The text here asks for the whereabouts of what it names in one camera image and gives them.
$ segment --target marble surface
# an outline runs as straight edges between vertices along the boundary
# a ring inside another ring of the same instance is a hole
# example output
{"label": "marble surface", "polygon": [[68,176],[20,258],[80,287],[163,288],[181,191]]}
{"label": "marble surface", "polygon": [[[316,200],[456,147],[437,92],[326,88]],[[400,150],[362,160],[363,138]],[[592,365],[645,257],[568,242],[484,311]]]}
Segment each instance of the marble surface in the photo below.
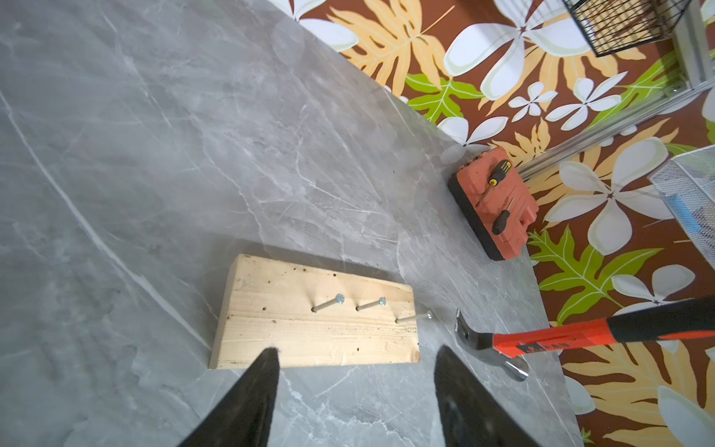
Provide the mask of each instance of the marble surface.
{"label": "marble surface", "polygon": [[[0,5],[0,433],[173,446],[241,252],[414,287],[422,361],[283,370],[271,446],[441,446],[457,306],[547,326],[526,256],[491,262],[445,186],[453,143],[265,0]],[[581,444],[554,354],[524,383],[465,358],[543,446]]]}

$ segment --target hammer handle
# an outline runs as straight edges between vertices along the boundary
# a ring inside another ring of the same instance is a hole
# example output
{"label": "hammer handle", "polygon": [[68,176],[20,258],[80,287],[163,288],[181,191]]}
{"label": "hammer handle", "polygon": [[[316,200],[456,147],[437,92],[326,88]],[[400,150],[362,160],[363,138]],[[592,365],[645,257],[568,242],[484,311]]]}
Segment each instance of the hammer handle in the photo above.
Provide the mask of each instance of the hammer handle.
{"label": "hammer handle", "polygon": [[715,336],[715,297],[680,300],[599,320],[518,334],[494,334],[508,357],[545,350]]}

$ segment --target wood grain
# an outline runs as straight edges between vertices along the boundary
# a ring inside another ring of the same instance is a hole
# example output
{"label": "wood grain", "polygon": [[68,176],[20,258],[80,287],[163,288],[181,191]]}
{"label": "wood grain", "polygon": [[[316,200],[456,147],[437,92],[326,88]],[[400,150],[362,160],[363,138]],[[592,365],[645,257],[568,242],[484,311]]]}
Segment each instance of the wood grain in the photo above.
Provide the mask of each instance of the wood grain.
{"label": "wood grain", "polygon": [[[345,296],[342,305],[310,309]],[[355,306],[385,297],[387,305]],[[249,255],[234,261],[226,284],[210,368],[247,368],[264,348],[280,366],[365,365],[420,361],[408,285]]]}

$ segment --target black wire basket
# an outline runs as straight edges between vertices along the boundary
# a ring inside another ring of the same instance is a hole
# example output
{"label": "black wire basket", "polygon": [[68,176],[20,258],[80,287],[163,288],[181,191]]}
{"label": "black wire basket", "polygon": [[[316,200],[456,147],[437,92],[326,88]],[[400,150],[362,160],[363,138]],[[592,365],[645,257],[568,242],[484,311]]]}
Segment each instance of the black wire basket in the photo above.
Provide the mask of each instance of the black wire basket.
{"label": "black wire basket", "polygon": [[596,56],[668,38],[691,0],[563,0]]}

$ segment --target claw hammer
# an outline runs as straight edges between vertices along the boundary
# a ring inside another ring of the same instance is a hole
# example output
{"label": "claw hammer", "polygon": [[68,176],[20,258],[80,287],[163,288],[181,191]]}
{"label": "claw hammer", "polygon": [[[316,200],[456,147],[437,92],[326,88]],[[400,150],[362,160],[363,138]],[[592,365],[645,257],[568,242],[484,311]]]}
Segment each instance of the claw hammer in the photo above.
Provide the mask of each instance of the claw hammer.
{"label": "claw hammer", "polygon": [[516,334],[479,333],[457,309],[454,331],[464,350],[515,380],[525,380],[524,354],[657,340],[715,336],[715,297],[680,300],[598,320]]}

